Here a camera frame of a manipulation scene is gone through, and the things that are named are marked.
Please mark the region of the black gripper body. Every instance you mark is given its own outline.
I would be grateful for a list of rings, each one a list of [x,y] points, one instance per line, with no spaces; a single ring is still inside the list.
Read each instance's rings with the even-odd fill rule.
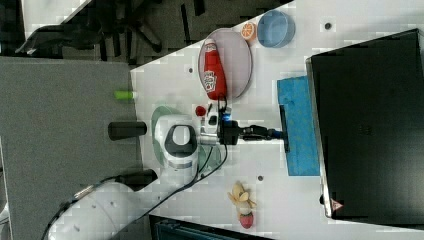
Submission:
[[[237,121],[230,120],[228,114],[219,114],[217,136],[221,145],[236,145],[244,135],[244,129]]]

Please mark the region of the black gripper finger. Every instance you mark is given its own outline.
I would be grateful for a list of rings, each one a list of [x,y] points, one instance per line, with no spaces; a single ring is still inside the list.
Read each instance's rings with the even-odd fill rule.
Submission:
[[[242,140],[244,141],[271,141],[271,140],[281,140],[283,137],[281,135],[243,135]]]
[[[281,134],[281,131],[272,128],[266,128],[259,125],[250,125],[247,132],[251,134]]]

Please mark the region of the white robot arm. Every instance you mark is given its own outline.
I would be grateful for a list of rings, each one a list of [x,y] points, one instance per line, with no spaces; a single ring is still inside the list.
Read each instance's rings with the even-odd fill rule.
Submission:
[[[47,240],[111,240],[129,224],[149,214],[176,193],[203,179],[207,163],[203,146],[235,145],[244,141],[287,140],[283,130],[250,125],[229,118],[221,101],[208,105],[199,118],[166,114],[152,118],[153,142],[163,162],[157,178],[136,190],[127,176],[109,177],[76,193],[53,217],[43,237]]]

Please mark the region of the black robot base upper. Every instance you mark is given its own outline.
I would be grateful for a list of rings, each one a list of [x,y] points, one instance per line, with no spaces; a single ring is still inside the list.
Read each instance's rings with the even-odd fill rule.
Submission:
[[[108,125],[108,135],[112,141],[143,136],[147,133],[144,122],[111,122]]]

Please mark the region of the black robot base lower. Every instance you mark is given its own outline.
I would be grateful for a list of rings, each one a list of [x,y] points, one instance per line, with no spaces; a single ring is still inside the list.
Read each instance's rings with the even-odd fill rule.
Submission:
[[[133,191],[139,191],[157,178],[157,174],[152,169],[146,169],[119,175],[116,182],[126,185]]]

